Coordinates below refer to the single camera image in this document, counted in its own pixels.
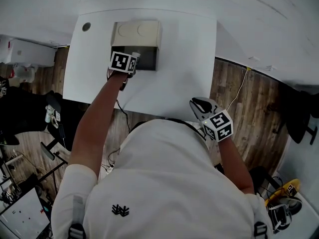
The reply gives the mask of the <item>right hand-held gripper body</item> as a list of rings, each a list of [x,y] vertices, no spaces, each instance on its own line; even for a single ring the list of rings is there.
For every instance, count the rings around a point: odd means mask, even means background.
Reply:
[[[216,142],[231,137],[233,134],[233,121],[229,113],[218,105],[213,106],[213,111],[200,124],[204,133]]]

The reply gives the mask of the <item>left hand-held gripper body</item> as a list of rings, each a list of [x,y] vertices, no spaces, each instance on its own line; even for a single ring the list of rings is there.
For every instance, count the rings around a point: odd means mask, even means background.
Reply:
[[[121,72],[131,78],[136,73],[136,67],[140,59],[140,53],[133,52],[132,55],[114,51],[108,66],[112,72]]]

